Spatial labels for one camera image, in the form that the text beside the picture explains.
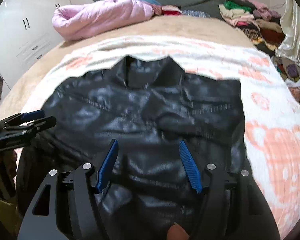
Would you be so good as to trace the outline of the right hand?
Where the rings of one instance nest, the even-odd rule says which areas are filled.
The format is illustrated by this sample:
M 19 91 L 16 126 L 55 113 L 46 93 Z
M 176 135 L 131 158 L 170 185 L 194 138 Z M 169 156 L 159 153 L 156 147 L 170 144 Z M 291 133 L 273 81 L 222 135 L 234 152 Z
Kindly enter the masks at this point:
M 177 223 L 171 226 L 167 232 L 167 240 L 189 240 L 189 234 Z

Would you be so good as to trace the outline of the left hand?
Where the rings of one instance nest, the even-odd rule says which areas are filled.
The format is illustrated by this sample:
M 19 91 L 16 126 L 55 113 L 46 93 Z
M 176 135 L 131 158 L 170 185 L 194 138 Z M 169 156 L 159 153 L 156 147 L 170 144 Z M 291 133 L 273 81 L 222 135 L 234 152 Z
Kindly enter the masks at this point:
M 0 198 L 11 200 L 16 195 L 17 154 L 14 150 L 0 152 Z

